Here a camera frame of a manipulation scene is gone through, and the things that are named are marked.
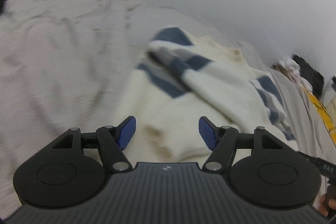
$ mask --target hand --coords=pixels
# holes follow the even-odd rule
[[[320,206],[319,206],[319,212],[322,213],[325,217],[328,216],[329,211],[326,209],[324,202],[326,201],[326,195],[324,194],[322,197],[320,197]],[[330,209],[336,210],[336,199],[330,199],[328,203]]]

